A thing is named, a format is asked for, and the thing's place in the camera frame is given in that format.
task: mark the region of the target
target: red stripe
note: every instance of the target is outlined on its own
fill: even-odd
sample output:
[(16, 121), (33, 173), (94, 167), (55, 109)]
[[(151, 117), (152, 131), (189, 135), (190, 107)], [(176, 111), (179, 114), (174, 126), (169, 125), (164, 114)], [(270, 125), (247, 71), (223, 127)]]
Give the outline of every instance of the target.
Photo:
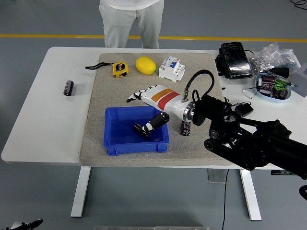
[(170, 100), (172, 100), (174, 97), (177, 97), (178, 95), (179, 95), (179, 93), (172, 91), (171, 93), (169, 93), (165, 97), (161, 98), (161, 100), (158, 103), (158, 107), (161, 110), (164, 110), (166, 103), (168, 103)]

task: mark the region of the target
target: blue bowl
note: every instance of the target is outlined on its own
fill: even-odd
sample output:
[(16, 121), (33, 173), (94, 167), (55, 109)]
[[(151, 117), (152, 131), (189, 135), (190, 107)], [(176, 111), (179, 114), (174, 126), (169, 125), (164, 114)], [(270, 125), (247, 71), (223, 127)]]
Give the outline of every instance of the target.
[[(258, 75), (256, 76), (256, 80), (255, 80), (255, 86), (256, 86), (256, 87), (258, 86), (258, 80), (259, 80), (259, 78), (261, 78), (263, 75), (264, 75), (264, 76), (269, 76), (267, 73), (260, 73), (260, 74), (258, 74)], [(273, 97), (269, 97), (269, 96), (266, 96), (266, 95), (264, 95), (264, 94), (262, 94), (262, 93), (260, 93), (260, 92), (257, 92), (256, 95), (258, 95), (258, 96), (261, 97), (261, 98), (267, 99), (267, 100), (269, 100), (269, 101), (273, 101), (273, 102), (284, 102), (284, 101), (286, 101), (286, 100), (291, 96), (291, 86), (290, 86), (290, 85), (287, 85), (287, 86), (286, 86), (286, 89), (288, 90), (288, 94), (287, 94), (287, 96), (286, 96), (286, 99), (284, 99), (284, 100), (282, 100), (282, 99), (277, 99), (277, 98), (273, 98)]]

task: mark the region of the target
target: gray floor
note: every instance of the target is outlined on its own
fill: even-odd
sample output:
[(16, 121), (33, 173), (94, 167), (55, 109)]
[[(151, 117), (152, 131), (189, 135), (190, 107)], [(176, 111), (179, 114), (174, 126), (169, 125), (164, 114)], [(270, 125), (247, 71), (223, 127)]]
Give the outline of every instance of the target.
[[(102, 35), (98, 0), (2, 0), (1, 34)], [(161, 35), (307, 38), (307, 12), (288, 0), (165, 0)], [(131, 35), (138, 35), (134, 24)], [(160, 48), (217, 50), (222, 40), (161, 40)], [(271, 42), (242, 42), (260, 49)], [(307, 62), (304, 43), (279, 43)], [(53, 46), (103, 47), (100, 39), (0, 38), (0, 152), (43, 58)], [(141, 48), (140, 40), (127, 47)], [(224, 185), (206, 169), (92, 168), (82, 218), (70, 218), (79, 167), (0, 161), (0, 229), (43, 218), (38, 229), (94, 226), (211, 226), (221, 229)], [(296, 176), (252, 172), (262, 221), (250, 221), (239, 172), (230, 170), (225, 229), (306, 229), (307, 202)]]

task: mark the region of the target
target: yellow floor line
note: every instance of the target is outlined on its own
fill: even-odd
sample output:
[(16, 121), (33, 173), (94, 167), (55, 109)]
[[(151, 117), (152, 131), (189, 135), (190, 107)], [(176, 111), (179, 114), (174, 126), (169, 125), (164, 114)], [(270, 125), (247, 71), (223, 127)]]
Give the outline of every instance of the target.
[[(74, 34), (0, 34), (0, 38), (87, 38), (104, 39), (104, 35)], [(140, 39), (139, 35), (130, 35), (129, 39)], [(160, 40), (199, 40), (199, 41), (249, 41), (249, 42), (299, 42), (307, 43), (307, 39), (296, 38), (260, 38), (260, 37), (204, 37), (204, 36), (160, 36)]]

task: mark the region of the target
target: yellow tape measure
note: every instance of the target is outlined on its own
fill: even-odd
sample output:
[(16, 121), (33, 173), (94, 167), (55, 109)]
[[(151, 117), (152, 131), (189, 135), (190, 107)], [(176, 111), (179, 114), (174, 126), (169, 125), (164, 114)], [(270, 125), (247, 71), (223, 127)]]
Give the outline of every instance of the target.
[(113, 65), (113, 75), (116, 78), (121, 78), (129, 73), (128, 64), (126, 62), (116, 62)]

